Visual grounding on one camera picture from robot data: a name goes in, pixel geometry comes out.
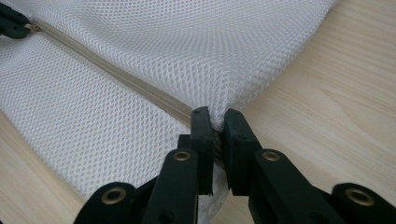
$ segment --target zipper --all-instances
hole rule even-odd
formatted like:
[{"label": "zipper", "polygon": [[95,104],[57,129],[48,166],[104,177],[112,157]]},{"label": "zipper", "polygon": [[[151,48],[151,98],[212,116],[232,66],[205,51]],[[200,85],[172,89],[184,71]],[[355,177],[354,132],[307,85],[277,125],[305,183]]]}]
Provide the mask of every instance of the zipper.
[{"label": "zipper", "polygon": [[116,80],[120,81],[122,84],[126,85],[133,91],[136,91],[137,93],[148,99],[150,102],[158,106],[160,109],[162,109],[163,111],[186,125],[188,128],[190,128],[192,109],[189,106],[181,103],[175,97],[149,85],[146,81],[123,71],[116,65],[98,56],[90,49],[87,49],[73,38],[65,35],[61,31],[57,30],[56,28],[50,26],[43,21],[35,21],[35,23],[29,25],[29,29],[31,29],[35,33],[44,32],[53,39],[66,45],[79,55],[86,58],[91,63],[94,63],[96,66],[100,67],[102,70],[110,74]]},{"label": "zipper", "polygon": [[37,32],[45,32],[53,39],[66,45],[190,128],[192,109],[189,106],[181,103],[168,93],[149,85],[146,81],[128,74],[49,24],[43,21],[31,23],[20,12],[0,3],[0,35],[22,39]]}]

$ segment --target zipper slider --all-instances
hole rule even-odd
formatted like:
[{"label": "zipper slider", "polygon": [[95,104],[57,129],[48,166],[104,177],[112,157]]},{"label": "zipper slider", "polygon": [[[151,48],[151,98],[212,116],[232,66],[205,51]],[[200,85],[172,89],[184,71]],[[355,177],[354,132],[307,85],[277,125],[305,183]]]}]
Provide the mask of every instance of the zipper slider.
[{"label": "zipper slider", "polygon": [[0,3],[0,35],[22,39],[32,31],[38,32],[39,27],[30,23],[20,12]]}]

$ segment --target metal rivet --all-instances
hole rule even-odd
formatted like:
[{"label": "metal rivet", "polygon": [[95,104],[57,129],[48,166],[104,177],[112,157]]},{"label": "metal rivet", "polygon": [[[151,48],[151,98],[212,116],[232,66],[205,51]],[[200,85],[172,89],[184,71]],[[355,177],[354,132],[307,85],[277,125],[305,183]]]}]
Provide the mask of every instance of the metal rivet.
[{"label": "metal rivet", "polygon": [[123,188],[115,187],[112,189],[108,189],[102,195],[102,203],[104,204],[115,204],[122,201],[126,196],[126,191]]},{"label": "metal rivet", "polygon": [[262,156],[268,161],[279,161],[280,159],[279,155],[277,155],[275,152],[270,151],[262,153]]},{"label": "metal rivet", "polygon": [[186,151],[179,151],[175,153],[174,159],[177,161],[186,161],[191,158],[191,154]]},{"label": "metal rivet", "polygon": [[363,206],[373,206],[375,203],[372,196],[360,189],[346,189],[346,196],[352,202]]}]

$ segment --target black plastic part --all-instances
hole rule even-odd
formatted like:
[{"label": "black plastic part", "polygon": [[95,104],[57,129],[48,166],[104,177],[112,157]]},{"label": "black plastic part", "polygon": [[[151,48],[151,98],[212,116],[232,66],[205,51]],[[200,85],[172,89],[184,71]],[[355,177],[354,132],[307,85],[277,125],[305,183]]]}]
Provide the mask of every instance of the black plastic part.
[{"label": "black plastic part", "polygon": [[257,150],[255,161],[256,179],[277,223],[345,223],[283,153]]},{"label": "black plastic part", "polygon": [[29,20],[21,13],[0,3],[0,35],[13,39],[25,38],[30,30],[23,27]]},{"label": "black plastic part", "polygon": [[142,223],[196,223],[197,175],[198,155],[194,151],[179,148],[169,152],[151,193]]},{"label": "black plastic part", "polygon": [[[113,195],[107,194],[108,198],[117,198],[120,192],[117,189],[125,190],[123,199],[117,203],[106,204],[103,201],[104,194],[108,190],[114,189]],[[136,223],[136,214],[133,212],[133,202],[135,196],[134,186],[126,183],[111,183],[97,190],[80,210],[75,224],[86,223]]]},{"label": "black plastic part", "polygon": [[248,208],[255,224],[275,224],[276,215],[271,204],[262,193],[262,189],[257,181],[251,185],[250,196],[248,197]]},{"label": "black plastic part", "polygon": [[216,137],[206,106],[197,108],[191,112],[190,149],[195,151],[199,156],[199,194],[212,195]]},{"label": "black plastic part", "polygon": [[332,201],[332,195],[330,193],[318,188],[315,189],[320,193],[320,195],[324,198],[324,200],[326,200],[327,203],[330,203]]},{"label": "black plastic part", "polygon": [[133,214],[136,216],[136,218],[134,218],[135,223],[141,223],[143,215],[145,215],[146,208],[149,204],[149,198],[151,197],[151,193],[154,190],[156,182],[157,177],[151,179],[149,182],[140,186],[136,190],[132,209]]},{"label": "black plastic part", "polygon": [[396,208],[357,184],[336,185],[332,190],[332,205],[348,223],[396,223]]},{"label": "black plastic part", "polygon": [[190,147],[190,135],[189,134],[180,134],[178,136],[177,148],[189,148]]},{"label": "black plastic part", "polygon": [[241,112],[229,109],[224,116],[223,156],[229,188],[233,195],[248,196],[252,180],[250,164],[262,149]]}]

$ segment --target wood grain surface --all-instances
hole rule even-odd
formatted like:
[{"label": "wood grain surface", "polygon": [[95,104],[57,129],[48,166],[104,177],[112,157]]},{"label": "wood grain surface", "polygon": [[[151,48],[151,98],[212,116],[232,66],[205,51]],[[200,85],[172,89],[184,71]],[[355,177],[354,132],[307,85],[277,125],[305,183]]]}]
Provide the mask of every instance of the wood grain surface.
[{"label": "wood grain surface", "polygon": [[[263,147],[316,187],[366,186],[396,205],[396,1],[346,0],[244,111]],[[0,220],[72,223],[84,200],[0,114]],[[253,223],[231,193],[213,223]]]}]

